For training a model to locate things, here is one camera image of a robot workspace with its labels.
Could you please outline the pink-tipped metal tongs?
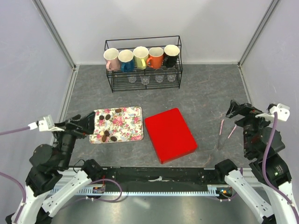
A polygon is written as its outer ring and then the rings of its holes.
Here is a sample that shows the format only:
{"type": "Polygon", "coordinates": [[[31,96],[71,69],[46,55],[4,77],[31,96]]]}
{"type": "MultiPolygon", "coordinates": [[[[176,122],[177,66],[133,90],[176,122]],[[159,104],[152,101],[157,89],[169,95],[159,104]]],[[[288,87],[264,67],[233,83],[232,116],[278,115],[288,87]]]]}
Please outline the pink-tipped metal tongs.
{"type": "Polygon", "coordinates": [[[219,136],[218,136],[218,142],[217,142],[217,149],[218,150],[221,150],[221,149],[224,148],[226,142],[230,139],[230,137],[232,136],[232,134],[234,133],[234,131],[237,128],[237,125],[235,124],[234,127],[233,127],[233,129],[229,133],[229,135],[225,138],[224,142],[221,143],[221,136],[222,136],[222,132],[223,132],[223,126],[224,126],[224,119],[222,119],[221,123],[220,123],[219,136]]]}

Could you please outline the floral serving tray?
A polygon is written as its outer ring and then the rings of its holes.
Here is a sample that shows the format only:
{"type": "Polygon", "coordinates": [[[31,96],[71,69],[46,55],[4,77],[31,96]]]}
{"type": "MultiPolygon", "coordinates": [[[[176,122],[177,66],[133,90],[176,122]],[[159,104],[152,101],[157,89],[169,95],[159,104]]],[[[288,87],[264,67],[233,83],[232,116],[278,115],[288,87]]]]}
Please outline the floral serving tray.
{"type": "Polygon", "coordinates": [[[143,139],[142,108],[139,106],[95,110],[95,129],[89,136],[91,144],[119,143],[143,139]]]}

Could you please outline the red box lid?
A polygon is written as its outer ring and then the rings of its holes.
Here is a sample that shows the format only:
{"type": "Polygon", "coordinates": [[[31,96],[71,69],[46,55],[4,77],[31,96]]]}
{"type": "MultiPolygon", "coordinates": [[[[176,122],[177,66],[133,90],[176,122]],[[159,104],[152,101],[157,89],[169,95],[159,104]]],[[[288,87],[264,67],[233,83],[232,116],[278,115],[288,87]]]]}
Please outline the red box lid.
{"type": "Polygon", "coordinates": [[[145,118],[159,162],[165,164],[195,152],[198,145],[178,108],[145,118]]]}

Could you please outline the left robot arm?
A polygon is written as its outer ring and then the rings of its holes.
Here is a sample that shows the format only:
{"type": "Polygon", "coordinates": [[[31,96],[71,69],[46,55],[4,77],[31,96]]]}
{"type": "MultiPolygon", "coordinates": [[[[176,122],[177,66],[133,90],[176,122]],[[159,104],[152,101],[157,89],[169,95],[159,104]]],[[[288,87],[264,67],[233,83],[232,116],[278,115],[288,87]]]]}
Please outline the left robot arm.
{"type": "Polygon", "coordinates": [[[95,112],[84,117],[78,114],[60,123],[54,123],[52,117],[47,115],[28,125],[29,130],[52,132],[55,142],[53,145],[41,144],[34,150],[29,159],[32,168],[26,184],[20,187],[22,200],[17,211],[6,217],[6,223],[49,224],[82,187],[102,180],[103,168],[94,159],[89,159],[57,193],[47,197],[63,177],[61,172],[69,168],[76,140],[94,133],[95,115],[95,112]]]}

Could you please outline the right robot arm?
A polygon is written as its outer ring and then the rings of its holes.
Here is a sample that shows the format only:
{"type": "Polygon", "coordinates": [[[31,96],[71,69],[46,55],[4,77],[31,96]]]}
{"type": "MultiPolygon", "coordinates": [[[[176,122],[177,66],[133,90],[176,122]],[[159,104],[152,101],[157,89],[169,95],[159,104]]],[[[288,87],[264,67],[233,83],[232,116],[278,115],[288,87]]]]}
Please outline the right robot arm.
{"type": "Polygon", "coordinates": [[[226,113],[227,118],[241,115],[235,126],[243,128],[244,156],[251,161],[252,174],[261,183],[267,194],[267,203],[248,184],[240,169],[226,159],[215,165],[214,178],[218,183],[226,183],[247,204],[261,224],[297,224],[299,209],[296,205],[292,176],[286,162],[278,154],[285,149],[279,121],[286,122],[290,108],[284,104],[269,104],[267,113],[250,103],[240,104],[234,99],[226,113]]]}

